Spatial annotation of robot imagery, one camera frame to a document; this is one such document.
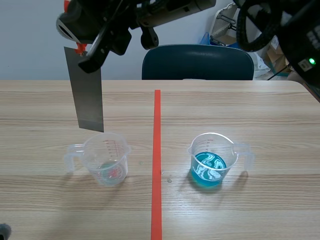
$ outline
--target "white wall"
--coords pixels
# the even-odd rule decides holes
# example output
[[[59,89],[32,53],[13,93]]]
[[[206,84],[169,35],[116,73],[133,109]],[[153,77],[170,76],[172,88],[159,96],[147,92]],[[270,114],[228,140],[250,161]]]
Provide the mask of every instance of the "white wall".
[[[217,0],[213,8],[156,27],[160,45],[199,43],[216,11],[231,2]],[[63,0],[0,0],[0,80],[69,79],[64,46],[75,48],[76,43],[56,30],[62,11]],[[109,54],[102,79],[141,79],[147,51],[140,43],[141,30],[130,32],[125,55]]]

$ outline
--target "blue chair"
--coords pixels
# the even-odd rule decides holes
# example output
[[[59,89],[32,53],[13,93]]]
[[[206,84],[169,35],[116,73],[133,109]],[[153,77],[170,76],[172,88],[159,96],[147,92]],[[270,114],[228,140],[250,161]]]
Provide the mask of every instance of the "blue chair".
[[[165,45],[148,51],[143,80],[252,80],[254,63],[243,50],[212,45]]]

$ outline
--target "wooden table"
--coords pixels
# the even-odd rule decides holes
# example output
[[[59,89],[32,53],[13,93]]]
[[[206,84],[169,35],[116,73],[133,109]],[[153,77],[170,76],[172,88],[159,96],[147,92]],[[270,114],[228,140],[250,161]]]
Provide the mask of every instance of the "wooden table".
[[[104,129],[132,146],[118,187],[80,165],[66,173],[79,129],[69,81],[0,81],[0,223],[12,240],[149,240],[154,89],[161,89],[164,240],[319,240],[320,105],[290,81],[104,81]],[[205,132],[251,144],[221,187],[188,178],[187,148]]]

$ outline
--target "green light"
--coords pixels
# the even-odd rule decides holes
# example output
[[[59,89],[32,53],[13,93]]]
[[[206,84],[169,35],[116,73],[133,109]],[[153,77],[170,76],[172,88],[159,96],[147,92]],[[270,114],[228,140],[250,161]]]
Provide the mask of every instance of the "green light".
[[[310,59],[309,59],[309,62],[310,62],[312,65],[316,65],[316,61],[315,61],[313,58],[310,58]]]

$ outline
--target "plastic measuring cup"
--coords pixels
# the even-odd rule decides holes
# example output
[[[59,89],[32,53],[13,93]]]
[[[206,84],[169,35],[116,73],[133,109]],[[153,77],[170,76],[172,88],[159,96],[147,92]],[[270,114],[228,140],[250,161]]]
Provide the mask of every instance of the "plastic measuring cup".
[[[78,157],[99,184],[112,186],[121,183],[128,173],[127,155],[131,147],[115,133],[101,133],[84,144],[73,144],[64,155],[67,171],[75,170],[74,157]]]
[[[220,184],[239,158],[244,158],[244,169],[250,170],[255,155],[249,144],[234,144],[226,136],[208,132],[197,136],[188,148],[191,155],[191,175],[201,185]]]

